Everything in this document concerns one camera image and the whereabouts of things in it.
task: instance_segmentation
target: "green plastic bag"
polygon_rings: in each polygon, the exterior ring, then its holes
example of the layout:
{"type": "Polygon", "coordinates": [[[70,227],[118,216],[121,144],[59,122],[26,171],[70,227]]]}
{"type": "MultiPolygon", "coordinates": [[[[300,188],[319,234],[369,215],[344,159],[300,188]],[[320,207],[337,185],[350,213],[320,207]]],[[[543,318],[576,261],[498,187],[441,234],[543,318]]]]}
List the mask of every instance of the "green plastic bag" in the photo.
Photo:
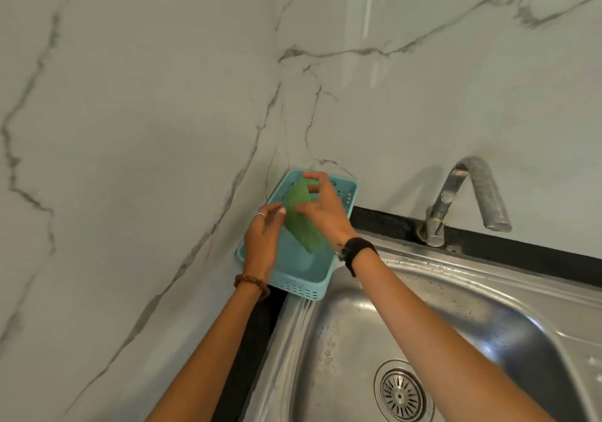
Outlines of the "green plastic bag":
{"type": "Polygon", "coordinates": [[[316,185],[318,181],[300,177],[290,187],[282,200],[282,206],[287,209],[284,226],[303,245],[309,254],[313,254],[318,250],[322,244],[323,236],[309,219],[302,214],[297,214],[295,206],[299,203],[313,201],[311,194],[307,190],[307,186],[312,184],[316,185]]]}

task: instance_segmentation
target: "faucet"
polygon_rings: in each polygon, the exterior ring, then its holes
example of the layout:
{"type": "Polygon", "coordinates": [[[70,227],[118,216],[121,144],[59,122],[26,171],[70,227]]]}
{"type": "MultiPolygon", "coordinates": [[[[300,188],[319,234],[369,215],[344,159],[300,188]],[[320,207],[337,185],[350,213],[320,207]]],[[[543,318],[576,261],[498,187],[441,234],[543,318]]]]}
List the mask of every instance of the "faucet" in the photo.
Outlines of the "faucet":
{"type": "Polygon", "coordinates": [[[469,174],[473,181],[474,195],[477,197],[483,225],[496,232],[512,230],[508,212],[493,179],[491,168],[480,157],[469,156],[458,161],[451,169],[434,205],[426,209],[425,225],[418,229],[418,237],[429,246],[441,247],[445,244],[443,219],[469,174]]]}

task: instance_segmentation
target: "human arm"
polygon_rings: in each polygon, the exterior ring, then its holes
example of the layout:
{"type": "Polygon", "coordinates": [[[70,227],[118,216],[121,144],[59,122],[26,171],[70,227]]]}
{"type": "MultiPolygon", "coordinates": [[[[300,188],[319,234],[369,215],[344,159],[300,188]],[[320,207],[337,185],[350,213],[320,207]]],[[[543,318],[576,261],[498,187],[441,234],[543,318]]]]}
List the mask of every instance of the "human arm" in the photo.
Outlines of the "human arm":
{"type": "MultiPolygon", "coordinates": [[[[315,203],[297,206],[336,251],[357,237],[341,201],[323,173],[315,203]]],[[[552,422],[550,416],[501,368],[449,326],[416,296],[371,249],[360,251],[353,270],[426,390],[448,422],[552,422]]]]}
{"type": "MultiPolygon", "coordinates": [[[[261,207],[245,234],[243,273],[269,281],[276,261],[278,234],[285,218],[280,203],[261,207]]],[[[209,422],[262,291],[240,281],[233,295],[172,381],[146,422],[209,422]]]]}

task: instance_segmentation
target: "person's left hand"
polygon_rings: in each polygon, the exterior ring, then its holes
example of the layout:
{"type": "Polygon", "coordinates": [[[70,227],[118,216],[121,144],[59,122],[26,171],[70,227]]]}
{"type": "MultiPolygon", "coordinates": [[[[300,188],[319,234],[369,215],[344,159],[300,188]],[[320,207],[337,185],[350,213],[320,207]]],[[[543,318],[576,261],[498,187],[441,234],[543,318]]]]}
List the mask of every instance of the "person's left hand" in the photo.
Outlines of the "person's left hand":
{"type": "Polygon", "coordinates": [[[243,274],[268,283],[272,267],[276,263],[278,236],[287,211],[282,203],[272,203],[260,208],[245,233],[245,264],[243,274]]]}

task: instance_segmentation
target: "marble wall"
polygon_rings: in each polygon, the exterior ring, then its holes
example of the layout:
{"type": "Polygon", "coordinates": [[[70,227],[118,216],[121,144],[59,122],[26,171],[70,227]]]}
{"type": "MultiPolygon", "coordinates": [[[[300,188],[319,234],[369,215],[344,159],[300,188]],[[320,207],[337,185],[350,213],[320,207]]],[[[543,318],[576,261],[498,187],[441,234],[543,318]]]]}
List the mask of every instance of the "marble wall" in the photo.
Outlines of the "marble wall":
{"type": "MultiPolygon", "coordinates": [[[[291,165],[423,218],[479,155],[504,236],[602,258],[602,0],[274,1],[291,165]]],[[[487,233],[468,185],[447,222],[487,233]]]]}
{"type": "Polygon", "coordinates": [[[0,420],[142,419],[219,313],[287,169],[274,21],[0,0],[0,420]]]}

